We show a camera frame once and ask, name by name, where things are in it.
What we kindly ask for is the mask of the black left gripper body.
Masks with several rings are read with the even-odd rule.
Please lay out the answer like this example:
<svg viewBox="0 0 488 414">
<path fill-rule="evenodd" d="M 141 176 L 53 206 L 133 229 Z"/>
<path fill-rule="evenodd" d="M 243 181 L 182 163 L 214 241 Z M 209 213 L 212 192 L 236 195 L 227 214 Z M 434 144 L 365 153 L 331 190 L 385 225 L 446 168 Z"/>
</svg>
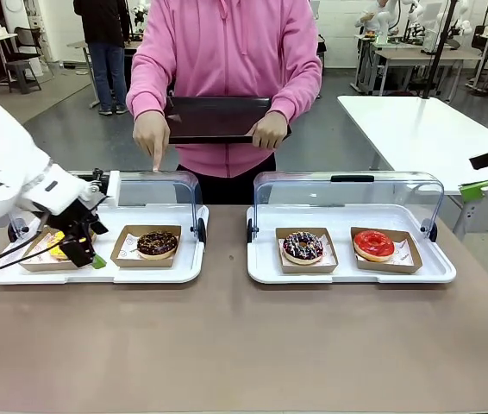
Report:
<svg viewBox="0 0 488 414">
<path fill-rule="evenodd" d="M 47 219 L 47 226 L 61 231 L 65 237 L 71 236 L 78 239 L 91 236 L 92 231 L 89 229 L 89 219 L 92 216 L 98 216 L 97 207 L 107 198 L 107 196 L 102 196 L 91 207 L 76 199 L 59 215 L 50 216 Z"/>
</svg>

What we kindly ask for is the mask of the person's right hand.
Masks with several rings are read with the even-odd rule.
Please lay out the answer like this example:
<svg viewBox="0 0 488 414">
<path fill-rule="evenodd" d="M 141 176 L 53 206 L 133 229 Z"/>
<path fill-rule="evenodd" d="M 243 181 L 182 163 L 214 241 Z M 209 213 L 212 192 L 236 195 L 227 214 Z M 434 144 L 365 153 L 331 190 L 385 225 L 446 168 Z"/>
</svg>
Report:
<svg viewBox="0 0 488 414">
<path fill-rule="evenodd" d="M 135 118 L 134 141 L 152 159 L 154 172 L 160 169 L 169 137 L 170 129 L 161 112 L 147 111 Z"/>
</svg>

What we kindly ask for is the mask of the person's left hand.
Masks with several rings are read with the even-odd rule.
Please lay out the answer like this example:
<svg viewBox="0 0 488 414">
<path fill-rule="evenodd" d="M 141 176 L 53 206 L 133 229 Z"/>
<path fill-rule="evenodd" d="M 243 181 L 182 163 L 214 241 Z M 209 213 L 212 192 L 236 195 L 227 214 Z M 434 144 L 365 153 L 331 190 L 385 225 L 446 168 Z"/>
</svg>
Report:
<svg viewBox="0 0 488 414">
<path fill-rule="evenodd" d="M 278 112 L 269 112 L 257 121 L 248 134 L 255 147 L 276 149 L 288 133 L 288 122 Z"/>
</svg>

